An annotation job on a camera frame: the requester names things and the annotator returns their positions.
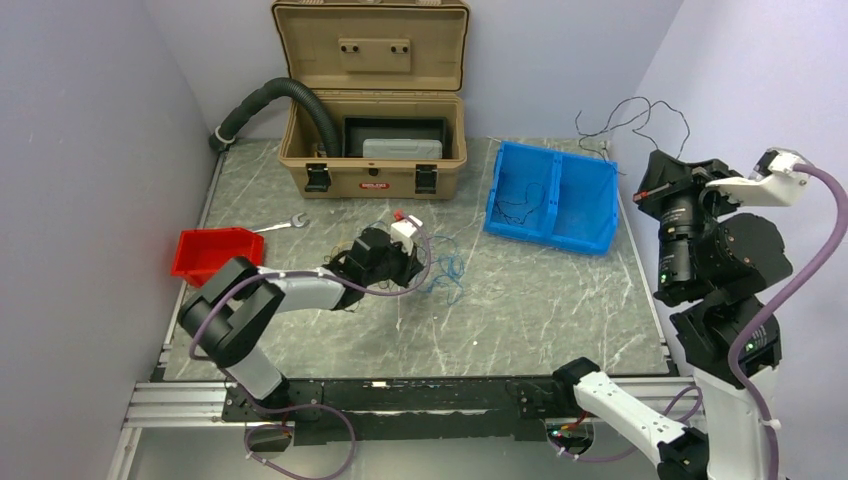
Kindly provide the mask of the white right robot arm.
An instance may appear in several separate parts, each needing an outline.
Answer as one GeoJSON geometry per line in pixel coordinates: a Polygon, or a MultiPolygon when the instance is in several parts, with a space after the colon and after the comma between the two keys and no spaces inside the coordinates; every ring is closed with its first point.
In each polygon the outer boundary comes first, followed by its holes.
{"type": "Polygon", "coordinates": [[[758,294],[792,266],[777,227],[741,211],[750,184],[720,160],[653,151],[633,200],[659,223],[655,298],[671,318],[707,427],[667,418],[578,358],[555,370],[557,411],[604,420],[662,479],[775,479],[778,422],[767,397],[782,357],[780,327],[758,294]]]}

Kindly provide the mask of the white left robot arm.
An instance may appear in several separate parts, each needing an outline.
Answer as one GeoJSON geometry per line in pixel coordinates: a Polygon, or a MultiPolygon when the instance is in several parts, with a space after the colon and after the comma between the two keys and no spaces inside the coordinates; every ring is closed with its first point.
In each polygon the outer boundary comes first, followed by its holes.
{"type": "Polygon", "coordinates": [[[419,257],[430,254],[420,221],[408,216],[386,230],[364,229],[349,249],[315,269],[269,269],[237,256],[184,303],[177,323],[191,338],[190,357],[213,363],[248,393],[258,417],[272,420],[290,404],[289,380],[259,346],[272,318],[344,310],[381,295],[376,286],[383,282],[397,285],[397,296],[410,293],[428,272],[419,257]]]}

